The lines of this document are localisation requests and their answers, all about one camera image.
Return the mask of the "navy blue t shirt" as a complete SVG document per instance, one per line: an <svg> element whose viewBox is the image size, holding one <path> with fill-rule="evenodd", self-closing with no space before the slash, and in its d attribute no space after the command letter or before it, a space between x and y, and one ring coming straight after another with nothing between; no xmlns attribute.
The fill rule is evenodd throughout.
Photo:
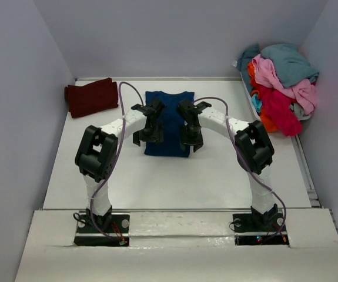
<svg viewBox="0 0 338 282"><path fill-rule="evenodd" d="M146 104L152 99L159 99L165 108L159 116L159 121L163 123L163 142L147 143L144 154L147 156L159 157L182 157L188 158L190 155L189 146L184 149L180 146L180 127L185 121L177 113L178 104L185 99L194 101L194 92L184 91L178 94L169 94L162 91L146 91Z"/></svg>

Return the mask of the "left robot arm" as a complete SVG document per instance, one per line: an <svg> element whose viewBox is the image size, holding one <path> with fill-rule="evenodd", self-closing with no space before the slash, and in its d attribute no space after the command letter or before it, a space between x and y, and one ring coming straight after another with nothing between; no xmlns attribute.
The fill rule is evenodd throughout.
<svg viewBox="0 0 338 282"><path fill-rule="evenodd" d="M104 127L88 126L82 136L75 164L83 175L88 207L86 217L77 221L105 234L112 221L112 205L108 196L108 179L119 158L123 141L132 136L133 144L162 143L163 123L159 116L165 105L152 99L148 105L136 104L122 118Z"/></svg>

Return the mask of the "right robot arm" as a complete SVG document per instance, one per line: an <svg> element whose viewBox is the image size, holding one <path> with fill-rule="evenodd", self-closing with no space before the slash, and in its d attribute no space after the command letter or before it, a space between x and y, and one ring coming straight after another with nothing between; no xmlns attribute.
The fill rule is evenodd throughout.
<svg viewBox="0 0 338 282"><path fill-rule="evenodd" d="M249 177L252 194L251 225L257 230L267 229L278 213L273 190L270 187L270 165L275 150L263 124L235 119L225 111L216 110L202 98L195 104L185 99L177 105L176 112L185 121L180 126L181 148L192 147L196 152L203 147L202 128L210 129L232 142L237 161Z"/></svg>

